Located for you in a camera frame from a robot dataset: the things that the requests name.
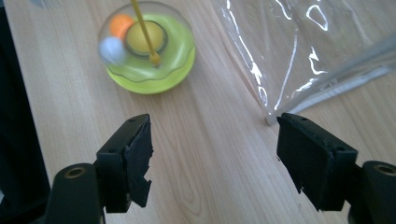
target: wood grain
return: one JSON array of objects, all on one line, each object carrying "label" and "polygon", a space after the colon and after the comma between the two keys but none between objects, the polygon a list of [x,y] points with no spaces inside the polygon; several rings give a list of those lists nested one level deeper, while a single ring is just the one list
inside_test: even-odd
[{"label": "wood grain", "polygon": [[[126,0],[6,0],[49,179],[93,162],[128,118],[150,113],[153,181],[145,209],[107,223],[347,223],[318,213],[276,158],[278,127],[263,113],[238,53],[210,1],[164,1],[191,23],[197,55],[190,75],[156,95],[130,93],[106,74],[97,53],[101,24]],[[360,151],[358,163],[396,163],[396,77],[302,113]]]}]

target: dark background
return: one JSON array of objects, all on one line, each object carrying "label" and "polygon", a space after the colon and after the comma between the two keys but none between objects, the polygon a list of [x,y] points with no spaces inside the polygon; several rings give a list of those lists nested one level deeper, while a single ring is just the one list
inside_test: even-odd
[{"label": "dark background", "polygon": [[0,7],[0,223],[30,223],[44,213],[50,185],[21,69]]}]

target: toy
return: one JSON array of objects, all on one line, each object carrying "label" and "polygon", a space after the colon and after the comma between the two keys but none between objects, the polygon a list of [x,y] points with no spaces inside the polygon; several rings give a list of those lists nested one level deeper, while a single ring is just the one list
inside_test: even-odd
[{"label": "toy", "polygon": [[[195,43],[191,28],[178,11],[163,3],[132,2],[110,15],[99,33],[99,51],[106,70],[128,91],[168,91],[193,66]],[[108,38],[120,42],[112,43]]]}]

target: black screw hole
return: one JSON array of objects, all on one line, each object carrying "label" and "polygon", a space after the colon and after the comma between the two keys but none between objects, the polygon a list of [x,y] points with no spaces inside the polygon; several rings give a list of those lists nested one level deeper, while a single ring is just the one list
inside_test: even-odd
[{"label": "black screw hole", "polygon": [[394,169],[393,167],[387,165],[376,165],[374,168],[383,175],[396,176],[396,169]]},{"label": "black screw hole", "polygon": [[64,174],[64,177],[68,178],[68,179],[72,179],[72,178],[76,178],[79,177],[81,175],[85,174],[85,168],[84,167],[76,167],[73,168],[71,170],[68,170],[66,172],[66,174]]}]

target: orange ball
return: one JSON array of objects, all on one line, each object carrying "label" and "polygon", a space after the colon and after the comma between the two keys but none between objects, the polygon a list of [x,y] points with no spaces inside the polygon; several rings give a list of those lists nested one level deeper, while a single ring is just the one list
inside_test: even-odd
[{"label": "orange ball", "polygon": [[110,33],[111,35],[123,40],[126,31],[132,26],[132,24],[134,24],[134,19],[130,16],[125,14],[117,15],[110,21]]}]

